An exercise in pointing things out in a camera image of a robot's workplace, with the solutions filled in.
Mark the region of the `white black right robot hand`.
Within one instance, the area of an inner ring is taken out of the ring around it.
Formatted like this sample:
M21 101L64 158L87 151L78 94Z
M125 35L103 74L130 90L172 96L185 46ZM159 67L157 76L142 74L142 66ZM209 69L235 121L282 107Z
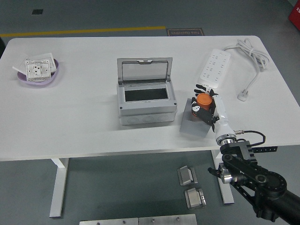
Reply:
M192 98L191 113L212 127L219 146L236 141L236 134L229 126L222 98L208 86L197 84Z

